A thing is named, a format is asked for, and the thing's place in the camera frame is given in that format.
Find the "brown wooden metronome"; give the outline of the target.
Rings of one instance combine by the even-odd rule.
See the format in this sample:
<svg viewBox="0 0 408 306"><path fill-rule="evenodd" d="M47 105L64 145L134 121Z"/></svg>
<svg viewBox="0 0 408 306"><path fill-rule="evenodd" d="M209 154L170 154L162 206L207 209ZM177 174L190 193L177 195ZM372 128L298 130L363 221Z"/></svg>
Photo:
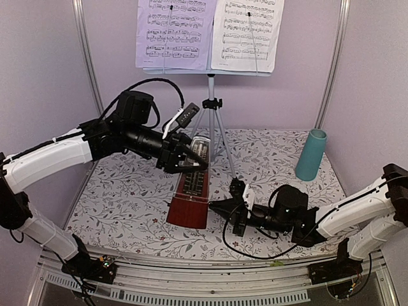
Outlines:
<svg viewBox="0 0 408 306"><path fill-rule="evenodd" d="M208 169L180 174L166 222L204 230L207 227L209 185Z"/></svg>

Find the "light blue music stand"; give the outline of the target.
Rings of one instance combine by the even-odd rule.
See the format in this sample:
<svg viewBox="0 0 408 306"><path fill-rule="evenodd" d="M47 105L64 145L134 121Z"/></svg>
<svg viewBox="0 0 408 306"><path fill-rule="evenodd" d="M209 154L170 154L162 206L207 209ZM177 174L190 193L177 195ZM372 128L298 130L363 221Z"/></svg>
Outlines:
<svg viewBox="0 0 408 306"><path fill-rule="evenodd" d="M215 78L217 75L239 75L239 76L257 76L257 77L267 77L272 73L245 73L245 72L234 72L234 71L223 71L223 70L212 70L210 67L211 61L211 52L212 52L212 38L210 39L210 48L209 48L209 55L207 60L207 68L204 70L191 70L191 69L158 69L158 68L142 68L144 72L148 74L156 74L156 75L205 75L208 80L208 98L203 102L203 110L199 113L200 116L203 116L204 113L208 113L209 115L209 131L210 131L210 139L214 140L215 130L219 129L220 131L220 141L221 145L217 145L215 143L211 144L210 147L210 155L212 159L215 159L221 153L225 152L229 162L229 168L231 175L234 177L236 175L235 167L233 164L231 150L228 145L228 140L226 136L226 132L224 129L224 124L221 117L221 107L222 101L221 99L215 96Z"/></svg>

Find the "white sheet music page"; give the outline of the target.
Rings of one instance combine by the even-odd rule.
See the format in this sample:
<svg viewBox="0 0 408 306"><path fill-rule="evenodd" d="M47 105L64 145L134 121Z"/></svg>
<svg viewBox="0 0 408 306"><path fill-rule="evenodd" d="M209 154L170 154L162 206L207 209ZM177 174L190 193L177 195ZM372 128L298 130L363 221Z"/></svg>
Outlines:
<svg viewBox="0 0 408 306"><path fill-rule="evenodd" d="M284 1L218 1L215 8L212 70L272 73Z"/></svg>

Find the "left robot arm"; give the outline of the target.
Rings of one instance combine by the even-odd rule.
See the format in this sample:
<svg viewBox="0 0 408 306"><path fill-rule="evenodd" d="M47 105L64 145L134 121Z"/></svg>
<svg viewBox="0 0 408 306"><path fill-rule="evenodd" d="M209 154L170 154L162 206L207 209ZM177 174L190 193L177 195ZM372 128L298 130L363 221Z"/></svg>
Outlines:
<svg viewBox="0 0 408 306"><path fill-rule="evenodd" d="M19 154L1 156L1 227L28 235L69 261L80 276L90 276L95 264L86 248L30 207L24 190L66 168L128 151L155 158L156 168L170 174L206 170L208 161L193 152L190 137L176 130L159 133L146 125L150 111L156 109L150 94L127 90L119 94L107 118L84 122Z"/></svg>

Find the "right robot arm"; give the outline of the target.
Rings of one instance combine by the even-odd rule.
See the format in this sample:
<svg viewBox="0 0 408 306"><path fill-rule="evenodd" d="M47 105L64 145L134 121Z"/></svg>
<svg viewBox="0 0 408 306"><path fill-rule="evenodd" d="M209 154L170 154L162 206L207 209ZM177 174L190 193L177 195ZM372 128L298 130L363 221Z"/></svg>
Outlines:
<svg viewBox="0 0 408 306"><path fill-rule="evenodd" d="M274 190L267 205L254 202L250 185L233 179L231 198L212 201L211 211L243 236L246 227L291 234L295 247L323 243L346 228L368 222L361 231L338 245L330 273L343 278L368 254L407 228L407 170L396 164L383 168L383 175L361 191L330 205L308 207L309 197L285 184Z"/></svg>

